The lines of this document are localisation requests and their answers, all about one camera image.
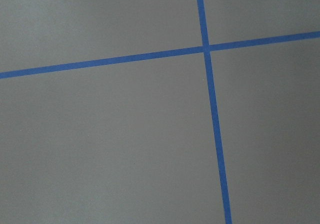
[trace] horizontal blue line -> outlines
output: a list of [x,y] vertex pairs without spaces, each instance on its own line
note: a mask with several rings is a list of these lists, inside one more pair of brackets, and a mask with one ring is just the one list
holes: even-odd
[[153,52],[153,53],[128,55],[128,56],[115,57],[115,58],[83,61],[83,62],[77,62],[77,63],[66,63],[66,64],[58,64],[58,65],[38,67],[38,68],[28,68],[28,69],[2,72],[0,73],[0,79],[40,74],[40,73],[50,73],[50,72],[57,72],[57,71],[64,71],[64,70],[71,70],[71,69],[78,69],[78,68],[89,68],[89,67],[103,66],[103,65],[116,64],[116,63],[141,61],[141,60],[148,60],[148,59],[155,59],[155,58],[173,57],[173,56],[201,53],[201,52],[203,52],[203,48],[202,46],[199,46],[199,47],[173,49],[173,50]]
[[282,43],[282,42],[297,41],[297,40],[319,38],[319,37],[320,37],[320,31],[275,36],[275,37],[269,37],[269,38],[250,39],[250,40],[236,41],[236,42],[229,42],[229,43],[212,44],[210,45],[210,51],[243,48],[243,47],[258,46],[258,45],[272,44],[272,43]]
[[[229,42],[229,43],[212,44],[209,47],[210,47],[210,51],[218,51],[218,50],[242,48],[242,47],[257,46],[257,45],[264,45],[264,44],[271,44],[271,43],[281,43],[281,42],[296,41],[296,40],[310,39],[310,38],[319,38],[319,37],[320,37],[320,31],[317,31],[317,32],[298,33],[298,34],[292,34],[292,35],[269,37],[269,38],[236,41],[236,42]],[[64,71],[64,70],[78,69],[78,68],[89,68],[89,67],[103,66],[103,65],[116,64],[116,63],[141,61],[141,60],[148,60],[148,59],[155,59],[155,58],[173,57],[173,56],[179,56],[179,55],[201,53],[203,51],[204,51],[203,47],[198,46],[198,47],[153,52],[153,53],[144,53],[144,54],[115,57],[115,58],[83,61],[83,62],[77,62],[77,63],[58,64],[58,65],[45,66],[45,67],[39,67],[39,68],[28,68],[28,69],[2,72],[0,73],[0,79],[40,74],[40,73],[50,73],[50,72],[57,72],[57,71]]]

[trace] blue painted stripe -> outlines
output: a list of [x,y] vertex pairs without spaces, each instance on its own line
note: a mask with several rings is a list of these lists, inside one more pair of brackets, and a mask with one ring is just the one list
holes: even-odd
[[223,209],[224,209],[224,219],[226,224],[232,224],[231,218],[231,208],[230,208],[230,201],[229,201],[229,192],[228,192],[228,185],[227,185],[227,175],[226,175],[226,167],[225,167],[225,159],[224,159],[224,152],[223,152],[223,145],[221,139],[221,132],[220,132],[220,124],[219,124],[219,116],[218,116],[218,106],[217,106],[217,98],[216,98],[216,89],[215,89],[215,82],[214,82],[214,74],[212,69],[212,61],[210,55],[210,46],[209,46],[209,38],[208,38],[208,30],[207,30],[207,21],[206,21],[206,13],[205,13],[205,5],[204,0],[197,0],[198,4],[198,12],[199,12],[199,20],[200,20],[200,28],[201,28],[201,35],[202,35],[202,44],[203,44],[203,54],[204,54],[204,63],[205,63],[205,70],[206,70],[206,78],[208,84],[208,91],[209,91],[209,100],[210,100],[210,108],[211,108],[211,118],[213,124],[213,134],[215,140],[215,149],[216,149],[216,156],[218,161],[218,169],[219,169],[219,176],[220,176],[220,186],[221,186],[221,193],[222,193],[222,202],[223,202]]
[[236,41],[236,42],[229,42],[229,43],[212,44],[210,45],[210,51],[243,48],[243,47],[272,44],[272,43],[282,43],[282,42],[297,41],[297,40],[319,38],[319,37],[320,37],[320,31],[275,36],[275,37],[268,37],[268,38],[250,39],[250,40]]
[[0,73],[0,79],[40,74],[40,73],[50,73],[50,72],[57,72],[57,71],[64,71],[64,70],[78,69],[78,68],[89,68],[89,67],[110,65],[110,64],[116,64],[116,63],[141,61],[141,60],[148,60],[148,59],[155,59],[155,58],[173,57],[173,56],[201,53],[201,52],[203,52],[203,48],[199,46],[199,47],[174,49],[174,50],[167,50],[167,51],[160,51],[160,52],[153,52],[153,53],[122,56],[122,57],[115,57],[115,58],[83,61],[83,62],[77,62],[77,63],[66,63],[66,64],[58,64],[58,65],[38,67],[38,68],[28,68],[28,69],[2,72]]

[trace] blue tape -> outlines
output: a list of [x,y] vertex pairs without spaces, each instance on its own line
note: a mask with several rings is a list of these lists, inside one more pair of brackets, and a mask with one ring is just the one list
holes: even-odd
[[236,41],[236,42],[229,42],[229,43],[212,44],[210,45],[210,51],[218,51],[218,50],[225,50],[225,49],[232,49],[232,48],[243,48],[243,47],[272,44],[272,43],[282,43],[282,42],[297,41],[297,40],[319,38],[319,37],[320,37],[320,31],[283,35],[283,36],[276,36],[276,37],[269,37],[269,38],[250,39],[250,40]]
[[122,57],[115,57],[115,58],[105,58],[105,59],[91,60],[91,61],[84,61],[84,62],[77,62],[77,63],[58,64],[58,65],[45,66],[45,67],[39,67],[39,68],[28,68],[28,69],[22,69],[22,70],[2,72],[0,73],[0,79],[40,74],[40,73],[58,72],[58,71],[78,69],[78,68],[89,68],[89,67],[110,65],[110,64],[116,64],[116,63],[126,63],[126,62],[141,61],[141,60],[148,60],[148,59],[173,57],[173,56],[202,53],[202,52],[203,52],[203,48],[202,46],[200,46],[200,47],[173,49],[173,50],[153,52],[153,53],[136,54],[136,55],[122,56]]
[[226,175],[226,167],[225,167],[225,159],[224,159],[224,152],[222,146],[222,139],[221,139],[221,132],[220,132],[220,124],[219,124],[219,116],[218,116],[218,107],[217,107],[217,98],[216,98],[216,89],[214,83],[214,74],[212,69],[212,61],[210,55],[210,45],[209,45],[209,38],[208,38],[208,30],[207,30],[207,21],[206,21],[206,13],[205,13],[205,4],[204,0],[197,0],[198,5],[198,12],[199,12],[199,20],[200,20],[200,28],[201,28],[201,35],[202,35],[202,44],[203,44],[203,54],[204,54],[204,63],[205,63],[205,70],[206,70],[206,78],[208,84],[208,91],[209,91],[209,100],[210,100],[210,108],[211,108],[211,118],[213,124],[213,134],[215,140],[215,149],[216,149],[216,156],[218,161],[218,169],[219,169],[219,176],[220,176],[220,186],[222,192],[222,202],[223,202],[223,209],[224,209],[224,219],[226,224],[232,224],[231,218],[231,209],[230,209],[230,201],[229,201],[229,192],[228,192],[228,185],[227,185],[227,175]]

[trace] gray surface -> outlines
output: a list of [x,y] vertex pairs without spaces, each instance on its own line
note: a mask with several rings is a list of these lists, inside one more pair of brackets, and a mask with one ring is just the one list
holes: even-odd
[[201,45],[197,0],[0,0],[0,72]]
[[224,223],[202,54],[0,81],[0,220]]
[[204,1],[211,44],[320,29],[320,0]]
[[236,224],[320,223],[320,40],[213,53]]

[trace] vertical blue line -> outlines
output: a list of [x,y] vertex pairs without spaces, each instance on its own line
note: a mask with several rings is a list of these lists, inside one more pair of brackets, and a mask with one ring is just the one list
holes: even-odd
[[200,20],[200,28],[202,35],[202,45],[204,47],[204,63],[206,70],[206,78],[208,84],[209,91],[209,99],[210,99],[210,108],[211,108],[211,117],[213,124],[213,134],[215,140],[215,149],[216,156],[218,161],[219,168],[219,176],[220,176],[220,185],[221,185],[221,193],[222,193],[222,201],[223,201],[223,209],[224,209],[224,219],[226,224],[232,224],[231,218],[231,209],[230,209],[230,201],[229,201],[229,193],[228,193],[228,185],[227,185],[227,175],[226,175],[226,167],[225,167],[225,159],[224,152],[222,147],[222,139],[220,132],[220,124],[218,117],[218,107],[217,107],[217,98],[216,98],[216,90],[214,83],[214,74],[212,69],[211,55],[210,55],[210,45],[208,38],[208,30],[207,30],[207,21],[206,21],[206,13],[205,13],[205,4],[204,0],[197,0],[198,12],[199,12],[199,20]]

